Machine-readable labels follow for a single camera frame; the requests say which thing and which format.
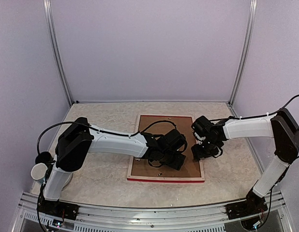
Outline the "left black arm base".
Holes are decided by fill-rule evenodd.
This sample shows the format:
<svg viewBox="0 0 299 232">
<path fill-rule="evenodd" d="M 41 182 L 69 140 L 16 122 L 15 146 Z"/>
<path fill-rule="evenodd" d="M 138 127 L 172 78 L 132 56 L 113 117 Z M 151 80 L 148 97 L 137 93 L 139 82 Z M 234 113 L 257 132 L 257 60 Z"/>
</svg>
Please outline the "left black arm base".
<svg viewBox="0 0 299 232">
<path fill-rule="evenodd" d="M 62 219 L 76 220 L 79 205 L 61 201 L 47 201 L 44 198 L 38 200 L 37 209 L 47 215 Z"/>
</svg>

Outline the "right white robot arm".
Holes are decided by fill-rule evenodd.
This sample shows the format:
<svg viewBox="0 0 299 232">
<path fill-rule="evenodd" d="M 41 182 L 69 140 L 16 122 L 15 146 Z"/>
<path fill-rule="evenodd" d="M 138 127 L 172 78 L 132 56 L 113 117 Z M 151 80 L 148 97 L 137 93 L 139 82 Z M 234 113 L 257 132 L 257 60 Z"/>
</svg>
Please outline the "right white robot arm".
<svg viewBox="0 0 299 232">
<path fill-rule="evenodd" d="M 244 213 L 251 215 L 261 206 L 261 200 L 284 176 L 299 157 L 299 125 L 286 108 L 276 113 L 245 118 L 228 117 L 209 120 L 201 116 L 192 124 L 198 144 L 191 151 L 195 160 L 218 158 L 225 141 L 238 138 L 269 137 L 274 139 L 274 157 L 251 189 L 251 196 L 242 204 Z"/>
</svg>

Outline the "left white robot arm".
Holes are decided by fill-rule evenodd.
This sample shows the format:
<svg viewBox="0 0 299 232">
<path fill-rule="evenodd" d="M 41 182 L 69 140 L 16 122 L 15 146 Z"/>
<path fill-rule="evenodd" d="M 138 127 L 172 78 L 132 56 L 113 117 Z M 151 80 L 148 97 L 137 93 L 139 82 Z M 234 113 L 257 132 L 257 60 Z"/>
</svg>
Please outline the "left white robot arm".
<svg viewBox="0 0 299 232">
<path fill-rule="evenodd" d="M 185 161 L 187 141 L 176 128 L 167 134 L 151 134 L 145 130 L 123 133 L 91 125 L 87 118 L 79 117 L 68 122 L 69 127 L 59 136 L 55 148 L 55 162 L 41 195 L 43 206 L 52 215 L 62 211 L 60 193 L 70 180 L 72 173 L 79 170 L 88 153 L 112 153 L 147 160 L 158 167 L 168 166 L 180 170 Z"/>
</svg>

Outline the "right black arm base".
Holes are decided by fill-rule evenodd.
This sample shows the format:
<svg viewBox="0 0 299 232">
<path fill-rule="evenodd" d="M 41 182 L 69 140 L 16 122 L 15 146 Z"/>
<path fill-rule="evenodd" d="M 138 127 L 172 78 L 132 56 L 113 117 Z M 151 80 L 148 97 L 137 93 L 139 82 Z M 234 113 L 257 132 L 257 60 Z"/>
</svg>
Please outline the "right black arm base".
<svg viewBox="0 0 299 232">
<path fill-rule="evenodd" d="M 244 201 L 226 205 L 228 219 L 247 217 L 268 210 L 265 197 L 259 197 L 251 189 Z"/>
</svg>

